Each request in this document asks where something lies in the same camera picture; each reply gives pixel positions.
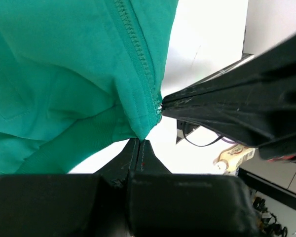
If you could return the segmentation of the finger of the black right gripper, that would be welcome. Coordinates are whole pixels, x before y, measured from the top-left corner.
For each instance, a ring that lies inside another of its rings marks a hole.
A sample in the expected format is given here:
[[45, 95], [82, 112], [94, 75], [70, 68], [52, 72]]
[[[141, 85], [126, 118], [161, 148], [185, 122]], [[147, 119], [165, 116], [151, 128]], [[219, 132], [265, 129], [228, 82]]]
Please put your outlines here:
[[163, 115], [203, 126], [250, 148], [263, 160], [296, 161], [296, 111], [251, 111], [201, 103], [191, 98], [164, 99]]
[[249, 62], [212, 80], [166, 96], [163, 115], [200, 119], [234, 113], [296, 111], [296, 34]]

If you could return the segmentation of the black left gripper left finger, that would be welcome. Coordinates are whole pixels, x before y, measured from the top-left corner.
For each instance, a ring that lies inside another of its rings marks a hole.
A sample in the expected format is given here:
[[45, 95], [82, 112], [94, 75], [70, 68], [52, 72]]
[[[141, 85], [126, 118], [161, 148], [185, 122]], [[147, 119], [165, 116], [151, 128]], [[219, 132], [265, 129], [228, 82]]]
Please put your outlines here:
[[0, 175], [0, 237], [128, 237], [126, 183], [140, 143], [94, 174]]

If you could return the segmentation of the green zip jacket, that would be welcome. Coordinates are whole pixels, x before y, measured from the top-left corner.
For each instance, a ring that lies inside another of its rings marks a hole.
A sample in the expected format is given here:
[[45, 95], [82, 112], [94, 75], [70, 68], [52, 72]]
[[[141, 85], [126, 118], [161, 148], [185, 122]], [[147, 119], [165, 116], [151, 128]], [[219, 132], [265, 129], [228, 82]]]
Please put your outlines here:
[[0, 175], [65, 174], [161, 121], [176, 0], [0, 0]]

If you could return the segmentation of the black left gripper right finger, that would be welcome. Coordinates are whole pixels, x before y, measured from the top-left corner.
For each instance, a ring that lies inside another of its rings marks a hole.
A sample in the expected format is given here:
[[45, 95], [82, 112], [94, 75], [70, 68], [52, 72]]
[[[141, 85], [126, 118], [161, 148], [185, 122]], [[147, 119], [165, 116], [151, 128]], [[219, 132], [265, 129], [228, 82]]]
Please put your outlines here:
[[172, 174], [141, 143], [128, 178], [127, 219], [135, 237], [257, 237], [245, 183], [235, 176]]

